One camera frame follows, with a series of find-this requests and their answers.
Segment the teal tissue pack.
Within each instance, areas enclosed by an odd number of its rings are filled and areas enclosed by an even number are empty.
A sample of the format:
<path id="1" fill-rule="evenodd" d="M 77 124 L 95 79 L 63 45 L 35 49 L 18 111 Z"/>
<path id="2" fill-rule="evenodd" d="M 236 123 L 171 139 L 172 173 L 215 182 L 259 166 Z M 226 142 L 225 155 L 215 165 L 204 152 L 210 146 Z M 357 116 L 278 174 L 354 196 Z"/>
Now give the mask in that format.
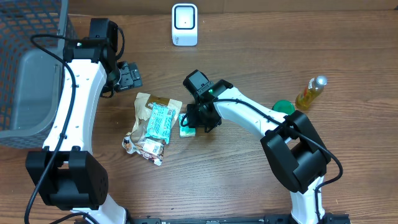
<path id="1" fill-rule="evenodd" d="M 190 128 L 189 126 L 182 126 L 181 122 L 185 113 L 180 113 L 178 115 L 178 125 L 179 125 L 179 135 L 181 138 L 195 137 L 196 129 Z"/>

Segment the teal snack packet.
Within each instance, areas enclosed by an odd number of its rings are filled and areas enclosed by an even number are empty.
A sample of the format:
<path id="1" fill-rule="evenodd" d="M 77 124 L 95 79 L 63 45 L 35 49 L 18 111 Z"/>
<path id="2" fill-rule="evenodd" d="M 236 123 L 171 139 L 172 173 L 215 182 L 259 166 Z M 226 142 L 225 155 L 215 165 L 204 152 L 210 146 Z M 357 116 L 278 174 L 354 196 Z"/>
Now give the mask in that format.
<path id="1" fill-rule="evenodd" d="M 174 116 L 174 109 L 153 103 L 152 113 L 147 124 L 145 137 L 161 139 L 168 144 L 170 141 L 172 120 Z"/>

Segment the green lid jar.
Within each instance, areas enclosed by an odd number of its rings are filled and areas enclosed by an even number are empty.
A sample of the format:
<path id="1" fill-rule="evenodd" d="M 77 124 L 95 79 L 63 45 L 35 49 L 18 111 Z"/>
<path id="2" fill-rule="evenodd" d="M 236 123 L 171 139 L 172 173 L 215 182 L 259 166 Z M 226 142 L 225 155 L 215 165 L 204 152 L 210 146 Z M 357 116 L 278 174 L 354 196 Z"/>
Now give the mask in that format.
<path id="1" fill-rule="evenodd" d="M 279 100 L 273 105 L 272 110 L 291 115 L 295 112 L 295 107 L 290 101 Z"/>

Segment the yellow dish soap bottle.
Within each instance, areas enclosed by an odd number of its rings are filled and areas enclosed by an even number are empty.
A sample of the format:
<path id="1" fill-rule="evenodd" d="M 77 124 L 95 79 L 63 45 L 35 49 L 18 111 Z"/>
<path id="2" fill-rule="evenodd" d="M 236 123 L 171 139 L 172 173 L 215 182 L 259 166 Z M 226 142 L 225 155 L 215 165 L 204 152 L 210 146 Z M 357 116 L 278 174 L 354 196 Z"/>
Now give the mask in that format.
<path id="1" fill-rule="evenodd" d="M 309 109 L 312 101 L 323 92 L 327 83 L 328 79 L 326 76 L 319 75 L 312 78 L 308 85 L 297 95 L 295 99 L 295 107 L 298 110 Z"/>

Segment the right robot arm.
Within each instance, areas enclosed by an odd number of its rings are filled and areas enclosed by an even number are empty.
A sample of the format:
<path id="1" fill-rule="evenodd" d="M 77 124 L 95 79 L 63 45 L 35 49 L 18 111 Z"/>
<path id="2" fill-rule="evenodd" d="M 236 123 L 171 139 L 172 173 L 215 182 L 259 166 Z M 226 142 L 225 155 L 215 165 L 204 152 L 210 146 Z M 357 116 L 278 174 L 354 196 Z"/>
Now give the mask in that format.
<path id="1" fill-rule="evenodd" d="M 277 180 L 290 192 L 295 223 L 323 223 L 321 183 L 331 161 L 308 117 L 274 111 L 243 95 L 226 80 L 216 83 L 194 70 L 183 81 L 194 98 L 181 125 L 205 132 L 224 119 L 238 124 L 260 140 Z"/>

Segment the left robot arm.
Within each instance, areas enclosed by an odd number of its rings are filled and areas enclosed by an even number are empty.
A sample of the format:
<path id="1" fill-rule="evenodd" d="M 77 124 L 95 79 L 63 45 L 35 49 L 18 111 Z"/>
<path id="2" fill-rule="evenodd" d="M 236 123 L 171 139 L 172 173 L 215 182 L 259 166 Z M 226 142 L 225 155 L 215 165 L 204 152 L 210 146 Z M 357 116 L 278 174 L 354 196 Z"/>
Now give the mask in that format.
<path id="1" fill-rule="evenodd" d="M 31 199 L 84 223 L 132 222 L 109 195 L 108 173 L 91 146 L 99 99 L 142 86 L 137 65 L 121 58 L 124 43 L 123 30 L 107 18 L 92 19 L 88 37 L 66 39 L 58 58 L 64 79 L 57 114 L 42 149 L 25 160 L 35 185 Z"/>

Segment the brown snack wrapper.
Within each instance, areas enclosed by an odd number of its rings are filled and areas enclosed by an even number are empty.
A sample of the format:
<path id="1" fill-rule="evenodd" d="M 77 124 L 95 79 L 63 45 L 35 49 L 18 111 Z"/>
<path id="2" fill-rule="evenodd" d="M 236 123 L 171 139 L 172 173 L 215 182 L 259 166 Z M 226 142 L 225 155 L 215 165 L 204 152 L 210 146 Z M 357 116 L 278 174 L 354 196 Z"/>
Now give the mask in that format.
<path id="1" fill-rule="evenodd" d="M 121 145 L 128 154 L 137 153 L 155 165 L 161 166 L 164 160 L 164 149 L 167 144 L 161 139 L 145 137 L 153 103 L 168 106 L 175 110 L 175 116 L 172 120 L 173 128 L 178 121 L 182 102 L 148 93 L 138 93 L 134 102 L 135 122 L 132 130 L 124 136 Z"/>

